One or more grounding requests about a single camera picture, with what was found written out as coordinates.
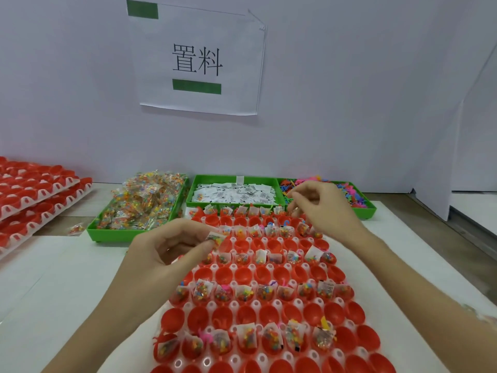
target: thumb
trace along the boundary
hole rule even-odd
[[[207,240],[191,249],[182,258],[171,264],[170,267],[174,270],[174,275],[183,279],[197,264],[207,258],[214,245],[214,241]]]
[[[312,212],[315,205],[311,203],[304,195],[299,194],[298,192],[294,192],[292,196],[293,201],[295,201],[297,207],[299,207],[303,213],[309,214]]]

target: egg tray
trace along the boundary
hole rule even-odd
[[[0,157],[0,221],[77,183],[75,172],[60,165],[41,166]]]
[[[0,260],[57,215],[88,195],[93,184],[88,180],[84,182],[0,222]]]
[[[225,241],[225,247],[231,247],[231,260],[219,263],[219,252],[213,252],[210,260],[193,269],[184,281],[188,287],[188,297],[177,302],[173,297],[161,309],[161,318],[157,332],[152,339],[152,355],[159,364],[153,373],[393,373],[395,369],[385,352],[381,350],[380,338],[366,319],[362,307],[356,302],[354,291],[347,283],[345,273],[333,263],[299,262],[291,264],[286,259],[280,264],[254,264],[253,257],[257,250],[266,249],[270,241],[278,239],[237,239],[231,237]],[[304,238],[302,236],[283,239],[280,246],[284,257],[288,254],[286,245],[294,244],[309,249],[321,241],[320,249],[331,252],[326,239]],[[237,263],[238,254],[246,252],[250,259],[245,264]],[[199,301],[194,297],[196,282],[206,280],[214,283],[210,297]],[[268,298],[258,287],[269,284],[275,286],[274,297]],[[316,293],[318,281],[333,281],[335,286],[331,298]],[[295,290],[293,297],[281,298],[277,295],[277,286],[284,284],[297,289],[307,282],[314,292],[308,296],[299,295]],[[249,285],[253,297],[248,301],[229,298],[220,301],[215,297],[217,284],[229,285],[232,289],[240,284]],[[324,316],[328,327],[334,328],[336,336],[332,347],[322,351],[312,337],[314,327],[321,326]],[[263,327],[276,323],[284,329],[290,319],[295,319],[305,326],[302,349],[292,350],[284,337],[283,349],[273,351],[262,343]],[[258,346],[247,351],[238,342],[237,326],[254,323],[257,328]],[[220,355],[212,344],[204,345],[200,354],[192,355],[188,335],[200,333],[212,335],[216,329],[224,329],[230,335],[231,349]],[[161,356],[159,348],[166,341],[177,338],[179,344],[170,353]]]

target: green tape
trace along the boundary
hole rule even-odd
[[[172,79],[174,90],[195,91],[197,93],[221,94],[221,84],[214,82],[200,82]]]
[[[126,0],[126,3],[128,4],[128,15],[130,17],[158,19],[157,4],[135,0]]]

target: white wall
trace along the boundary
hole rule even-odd
[[[464,102],[456,164],[455,191],[497,191],[497,52]]]
[[[3,0],[0,155],[408,192],[495,43],[497,0],[146,0],[267,24],[259,114],[139,106],[125,0]]]

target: tray of candy packets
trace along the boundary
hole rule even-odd
[[[25,208],[0,222],[0,259],[12,252],[60,213],[76,204],[92,190],[91,178]]]
[[[0,221],[79,183],[61,165],[9,161],[0,156]]]
[[[113,198],[88,226],[96,242],[130,242],[147,230],[179,217],[187,193],[185,174],[137,173],[113,191]]]
[[[210,234],[161,310],[152,372],[394,373],[326,238],[284,212],[253,222]]]

